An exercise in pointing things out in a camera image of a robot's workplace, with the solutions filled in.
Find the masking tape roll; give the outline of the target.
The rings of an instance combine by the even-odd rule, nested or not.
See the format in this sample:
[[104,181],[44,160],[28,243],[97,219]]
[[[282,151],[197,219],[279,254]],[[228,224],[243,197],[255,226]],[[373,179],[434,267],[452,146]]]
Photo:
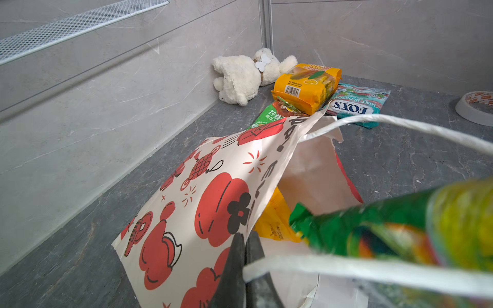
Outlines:
[[456,112],[468,121],[492,127],[492,91],[464,94],[455,106]]

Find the Fox's mint candy bag teal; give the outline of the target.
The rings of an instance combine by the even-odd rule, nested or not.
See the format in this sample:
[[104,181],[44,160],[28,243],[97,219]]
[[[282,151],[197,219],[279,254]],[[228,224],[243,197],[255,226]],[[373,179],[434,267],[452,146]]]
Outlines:
[[325,116],[338,119],[380,114],[391,91],[340,83],[328,102]]

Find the red white paper gift bag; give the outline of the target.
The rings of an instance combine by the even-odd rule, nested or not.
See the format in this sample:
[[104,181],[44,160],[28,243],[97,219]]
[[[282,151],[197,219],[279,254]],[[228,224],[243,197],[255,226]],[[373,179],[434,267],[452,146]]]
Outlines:
[[[276,187],[291,213],[297,204],[316,216],[365,205],[335,153],[339,124],[322,113],[294,116],[197,147],[112,244],[139,305],[209,307],[234,235],[246,251]],[[244,265],[245,286],[269,273],[284,307],[367,307],[370,296],[392,307],[492,306],[492,271],[260,240],[264,258]]]

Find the white plush teddy bear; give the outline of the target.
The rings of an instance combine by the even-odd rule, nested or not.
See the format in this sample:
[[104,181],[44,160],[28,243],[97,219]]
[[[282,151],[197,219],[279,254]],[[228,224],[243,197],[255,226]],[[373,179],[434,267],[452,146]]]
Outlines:
[[297,64],[293,55],[279,61],[268,48],[261,48],[252,58],[245,55],[219,56],[212,61],[213,69],[219,74],[213,86],[220,101],[246,106],[258,95],[260,87],[275,83]]

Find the green snack bag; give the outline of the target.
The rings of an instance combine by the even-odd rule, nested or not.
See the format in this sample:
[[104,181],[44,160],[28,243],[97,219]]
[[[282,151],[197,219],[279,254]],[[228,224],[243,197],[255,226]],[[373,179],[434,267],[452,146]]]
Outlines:
[[299,109],[295,108],[282,98],[278,98],[272,104],[268,105],[262,113],[260,113],[249,129],[256,128],[264,124],[270,124],[291,116],[306,116],[306,114],[302,113]]

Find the yellow snack bag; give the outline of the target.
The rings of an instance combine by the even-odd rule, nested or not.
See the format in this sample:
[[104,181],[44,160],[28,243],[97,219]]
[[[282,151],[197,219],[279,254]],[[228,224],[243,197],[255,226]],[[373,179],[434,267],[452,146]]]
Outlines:
[[298,64],[277,79],[272,95],[310,116],[330,99],[341,79],[339,68]]

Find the Fox's spring tea bag green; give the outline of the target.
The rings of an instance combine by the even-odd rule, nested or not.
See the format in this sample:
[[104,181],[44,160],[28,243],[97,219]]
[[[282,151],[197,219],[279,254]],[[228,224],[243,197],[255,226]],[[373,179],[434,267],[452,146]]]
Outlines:
[[314,215],[297,204],[293,231],[321,254],[492,271],[492,179]]

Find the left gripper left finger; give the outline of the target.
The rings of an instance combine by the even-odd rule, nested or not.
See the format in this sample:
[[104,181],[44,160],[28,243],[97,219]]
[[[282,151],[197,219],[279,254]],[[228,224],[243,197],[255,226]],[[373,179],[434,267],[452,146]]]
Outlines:
[[220,283],[209,307],[246,307],[246,286],[243,279],[245,242],[242,234],[234,235]]

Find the small yellow snack packet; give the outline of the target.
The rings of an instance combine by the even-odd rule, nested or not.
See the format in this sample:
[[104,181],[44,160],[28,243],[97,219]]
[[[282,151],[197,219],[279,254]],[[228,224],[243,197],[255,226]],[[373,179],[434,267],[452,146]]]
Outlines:
[[301,238],[290,227],[290,215],[291,210],[281,191],[276,187],[263,214],[257,220],[254,230],[259,237],[300,243]]

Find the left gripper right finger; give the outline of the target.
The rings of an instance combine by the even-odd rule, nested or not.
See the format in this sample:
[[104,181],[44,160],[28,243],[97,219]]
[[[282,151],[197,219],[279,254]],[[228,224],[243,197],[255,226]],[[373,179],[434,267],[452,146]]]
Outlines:
[[[246,241],[245,264],[264,258],[264,251],[258,233],[252,231]],[[284,305],[273,284],[272,277],[266,273],[251,282],[246,283],[247,308],[281,308]]]

